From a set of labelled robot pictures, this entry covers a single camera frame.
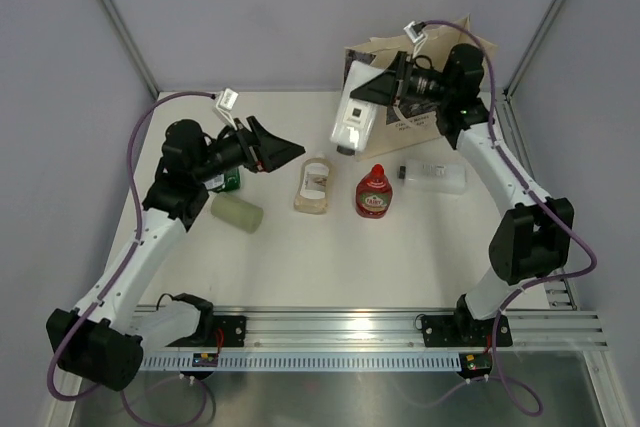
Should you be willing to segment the white tube bottle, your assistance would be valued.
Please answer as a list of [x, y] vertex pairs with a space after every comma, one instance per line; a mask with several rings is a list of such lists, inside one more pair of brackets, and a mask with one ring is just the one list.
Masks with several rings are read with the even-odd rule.
[[346, 156], [362, 153], [372, 131], [377, 106], [351, 98], [353, 90], [377, 77], [380, 69], [353, 61], [344, 83], [330, 141]]

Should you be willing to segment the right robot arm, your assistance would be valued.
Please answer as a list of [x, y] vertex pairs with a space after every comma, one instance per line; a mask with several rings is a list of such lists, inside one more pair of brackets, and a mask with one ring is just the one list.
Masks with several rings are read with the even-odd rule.
[[489, 270], [452, 314], [423, 321], [428, 346], [511, 345], [507, 305], [568, 260], [574, 208], [532, 180], [498, 139], [492, 112], [479, 97], [488, 65], [485, 52], [466, 43], [452, 47], [440, 71], [399, 52], [385, 69], [353, 62], [343, 88], [348, 110], [434, 102], [439, 133], [479, 175], [501, 216], [488, 247]]

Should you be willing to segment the green bottle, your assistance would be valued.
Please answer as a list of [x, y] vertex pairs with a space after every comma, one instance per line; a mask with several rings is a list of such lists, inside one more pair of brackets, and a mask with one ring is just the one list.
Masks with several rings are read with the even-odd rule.
[[241, 175], [238, 168], [216, 175], [204, 183], [210, 192], [233, 192], [241, 188]]

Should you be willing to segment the clear amber soap bottle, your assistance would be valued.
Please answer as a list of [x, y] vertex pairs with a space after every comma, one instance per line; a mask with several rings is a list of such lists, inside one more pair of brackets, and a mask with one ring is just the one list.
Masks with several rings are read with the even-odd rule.
[[293, 201], [294, 210], [311, 215], [326, 214], [333, 178], [334, 166], [324, 153], [305, 160]]

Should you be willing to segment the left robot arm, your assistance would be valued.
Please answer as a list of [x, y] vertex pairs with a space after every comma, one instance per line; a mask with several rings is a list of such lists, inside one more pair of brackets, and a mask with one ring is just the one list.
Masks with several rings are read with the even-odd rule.
[[192, 119], [171, 124], [154, 181], [145, 198], [134, 200], [136, 226], [129, 243], [72, 309], [57, 309], [47, 320], [53, 349], [47, 372], [51, 394], [66, 397], [55, 387], [56, 370], [121, 391], [136, 377], [145, 353], [174, 343], [207, 344], [216, 331], [211, 302], [178, 294], [133, 324], [142, 294], [209, 200], [208, 180], [236, 167], [271, 173], [304, 152], [303, 146], [268, 132], [253, 116], [224, 127], [217, 138]]

